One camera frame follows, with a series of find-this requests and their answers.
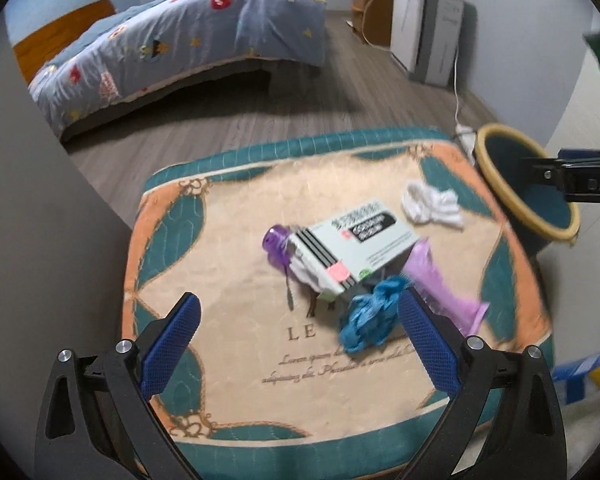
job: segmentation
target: wooden floor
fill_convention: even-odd
[[[66,149],[104,200],[133,225],[142,186],[171,164],[272,140],[358,128],[436,126],[452,134],[452,91],[407,80],[390,54],[361,44],[343,13],[328,13],[327,64],[309,93],[267,95],[266,73],[231,76],[174,92],[97,130]],[[461,123],[494,120],[469,95]]]

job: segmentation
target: bolt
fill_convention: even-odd
[[[58,361],[60,361],[61,363],[65,363],[69,359],[71,359],[71,355],[72,355],[71,350],[62,350],[58,354]]]
[[[466,343],[473,350],[482,350],[484,348],[484,341],[475,335],[467,338]]]
[[[539,359],[540,356],[542,355],[541,349],[539,349],[537,346],[531,345],[529,348],[526,349],[526,351],[529,352],[529,355],[533,359]]]
[[[118,352],[119,354],[126,354],[127,352],[129,352],[129,350],[131,350],[132,346],[133,343],[129,341],[129,339],[123,339],[122,341],[119,341],[116,345],[116,352]]]

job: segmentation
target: red flower print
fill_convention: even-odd
[[[69,80],[75,85],[78,81],[80,81],[81,77],[82,74],[80,73],[80,69],[77,65],[74,65],[72,69],[69,70]]]
[[[211,7],[215,10],[226,9],[231,5],[231,0],[211,0]]]

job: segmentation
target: wooden nightstand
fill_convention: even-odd
[[[366,4],[371,0],[353,0],[351,3],[351,21],[353,31],[362,36],[362,18]],[[365,35],[373,44],[389,46],[391,44],[391,22],[394,15],[394,0],[373,0],[366,11]]]

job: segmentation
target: white cloth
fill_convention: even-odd
[[[461,229],[458,195],[452,189],[440,191],[421,180],[407,182],[402,194],[402,209],[413,224],[436,222]]]

